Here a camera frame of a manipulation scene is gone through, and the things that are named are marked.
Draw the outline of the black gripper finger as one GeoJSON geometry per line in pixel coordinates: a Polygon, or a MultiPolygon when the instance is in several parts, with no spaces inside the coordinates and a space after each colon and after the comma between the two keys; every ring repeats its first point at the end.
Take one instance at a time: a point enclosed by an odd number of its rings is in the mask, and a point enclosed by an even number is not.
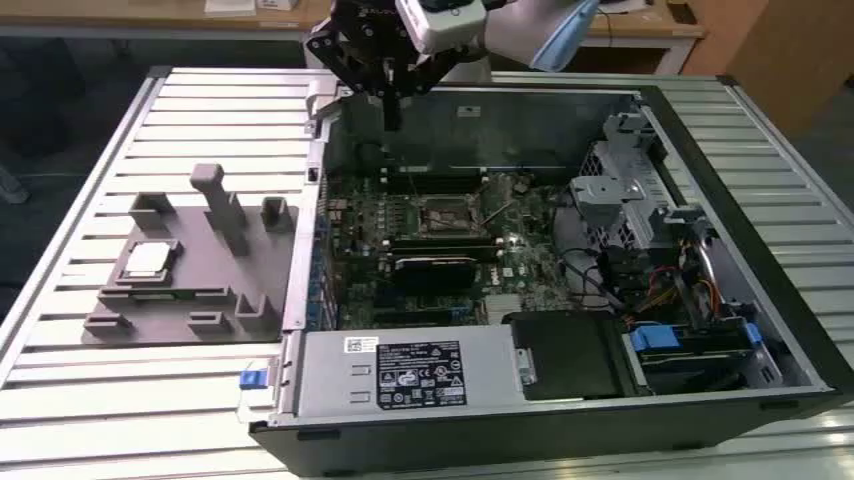
{"type": "Polygon", "coordinates": [[[392,130],[402,127],[403,100],[424,95],[451,69],[470,60],[470,47],[458,47],[418,61],[416,55],[392,61],[392,130]]]}
{"type": "Polygon", "coordinates": [[[306,41],[310,53],[350,87],[354,93],[379,100],[383,128],[394,130],[394,90],[383,70],[382,57],[351,40],[342,40],[338,30],[319,30],[306,41]]]}

